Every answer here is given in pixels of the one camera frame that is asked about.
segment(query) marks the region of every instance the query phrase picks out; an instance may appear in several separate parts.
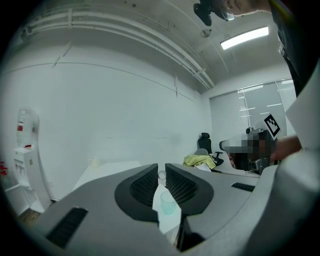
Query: office chair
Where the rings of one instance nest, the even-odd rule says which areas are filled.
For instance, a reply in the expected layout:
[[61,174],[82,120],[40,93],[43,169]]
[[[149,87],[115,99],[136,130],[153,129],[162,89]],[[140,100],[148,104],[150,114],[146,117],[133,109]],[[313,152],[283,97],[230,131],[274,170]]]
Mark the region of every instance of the office chair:
[[198,139],[198,148],[205,149],[208,152],[209,156],[213,158],[216,166],[220,166],[223,164],[224,160],[219,158],[219,154],[223,154],[223,152],[216,151],[216,156],[212,156],[211,139],[209,133],[201,133],[201,137],[200,139]]

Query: desk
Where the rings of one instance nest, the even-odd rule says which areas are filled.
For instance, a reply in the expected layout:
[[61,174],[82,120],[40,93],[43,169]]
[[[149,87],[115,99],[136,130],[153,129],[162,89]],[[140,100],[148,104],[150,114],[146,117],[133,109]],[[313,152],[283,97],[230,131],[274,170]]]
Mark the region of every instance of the desk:
[[117,174],[132,168],[142,166],[138,161],[128,161],[128,162],[106,162],[101,164],[99,167],[88,166],[84,171],[73,190],[76,190],[81,185],[105,177],[112,174]]

